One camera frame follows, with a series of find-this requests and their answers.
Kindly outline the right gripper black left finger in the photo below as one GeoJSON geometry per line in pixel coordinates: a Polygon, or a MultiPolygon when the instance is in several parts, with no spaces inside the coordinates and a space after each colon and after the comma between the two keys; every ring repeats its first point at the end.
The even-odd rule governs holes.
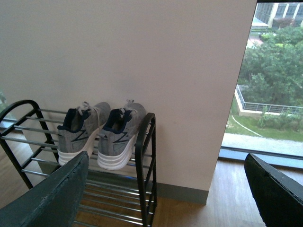
{"type": "Polygon", "coordinates": [[[81,152],[24,195],[0,210],[2,227],[72,226],[88,175],[89,156],[81,152]]]}

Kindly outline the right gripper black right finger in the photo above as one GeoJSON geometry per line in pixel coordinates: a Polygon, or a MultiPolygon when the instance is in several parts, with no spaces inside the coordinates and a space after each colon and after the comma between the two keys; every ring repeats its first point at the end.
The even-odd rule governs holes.
{"type": "Polygon", "coordinates": [[[254,154],[244,162],[246,177],[267,227],[303,225],[303,186],[254,154]]]}

